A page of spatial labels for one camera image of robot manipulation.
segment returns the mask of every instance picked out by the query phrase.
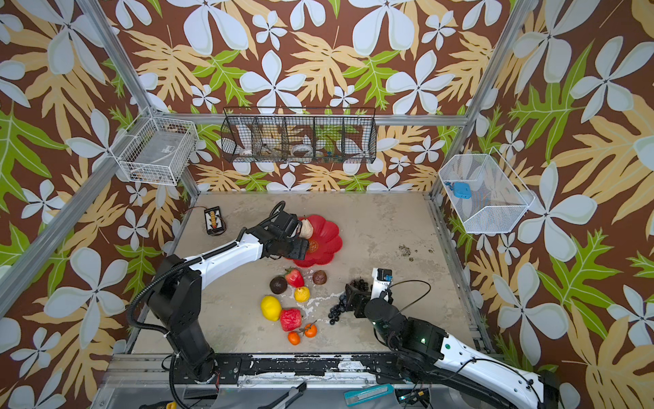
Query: orange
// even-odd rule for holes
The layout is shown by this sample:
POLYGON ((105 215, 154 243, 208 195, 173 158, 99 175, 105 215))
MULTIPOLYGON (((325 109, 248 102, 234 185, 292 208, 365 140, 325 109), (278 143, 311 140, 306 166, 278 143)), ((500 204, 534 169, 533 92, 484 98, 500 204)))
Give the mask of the orange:
POLYGON ((316 336, 316 334, 318 334, 318 327, 316 327, 314 324, 308 324, 306 327, 304 327, 304 334, 307 338, 313 338, 316 336))
POLYGON ((288 341, 293 345, 298 345, 300 343, 300 335, 295 331, 291 331, 288 333, 288 341))

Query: white wire basket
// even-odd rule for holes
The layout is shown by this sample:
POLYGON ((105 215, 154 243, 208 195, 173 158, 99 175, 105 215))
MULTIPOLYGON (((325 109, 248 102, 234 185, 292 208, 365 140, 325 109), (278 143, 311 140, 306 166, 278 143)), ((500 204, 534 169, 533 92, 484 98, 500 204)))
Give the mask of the white wire basket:
POLYGON ((198 130, 191 121, 148 115, 127 137, 132 140, 116 161, 128 179, 176 186, 196 149, 198 130))
POLYGON ((536 199, 508 161, 497 154, 504 170, 493 156, 479 153, 454 155, 438 171, 466 233, 510 233, 536 199), (522 192, 509 176, 524 187, 522 192), (470 198, 455 194, 457 183, 469 186, 470 198))

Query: red plate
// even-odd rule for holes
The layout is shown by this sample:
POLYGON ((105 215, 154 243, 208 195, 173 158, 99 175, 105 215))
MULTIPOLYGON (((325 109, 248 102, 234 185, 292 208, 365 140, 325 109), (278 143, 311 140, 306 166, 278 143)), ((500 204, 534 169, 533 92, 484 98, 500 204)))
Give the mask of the red plate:
POLYGON ((340 229, 334 222, 325 220, 323 216, 312 215, 307 217, 313 227, 313 235, 309 238, 309 250, 304 260, 293 260, 295 265, 302 268, 312 267, 316 264, 324 266, 331 263, 336 254, 343 248, 343 240, 339 236, 340 229))

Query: blue object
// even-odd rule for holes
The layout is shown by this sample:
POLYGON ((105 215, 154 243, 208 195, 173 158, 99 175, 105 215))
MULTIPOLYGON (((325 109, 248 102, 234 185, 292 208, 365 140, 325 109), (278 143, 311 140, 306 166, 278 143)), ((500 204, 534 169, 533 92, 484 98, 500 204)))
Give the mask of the blue object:
POLYGON ((357 389, 356 391, 345 392, 345 404, 347 406, 358 405, 363 402, 368 402, 382 396, 389 395, 395 392, 393 385, 377 385, 367 387, 365 389, 357 389))
POLYGON ((459 199, 470 199, 472 197, 470 185, 468 183, 456 182, 454 184, 454 196, 459 199))

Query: red strawberry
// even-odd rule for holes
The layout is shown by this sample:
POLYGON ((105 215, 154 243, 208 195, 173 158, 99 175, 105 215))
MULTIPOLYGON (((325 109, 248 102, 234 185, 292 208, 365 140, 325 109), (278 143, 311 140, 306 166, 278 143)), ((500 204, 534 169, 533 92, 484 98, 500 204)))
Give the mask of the red strawberry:
POLYGON ((286 269, 284 278, 289 285, 295 288, 304 287, 304 278, 302 278, 302 273, 297 268, 290 267, 286 269))
POLYGON ((302 314, 297 308, 284 310, 279 316, 279 322, 282 324, 284 331, 293 331, 302 325, 302 314))

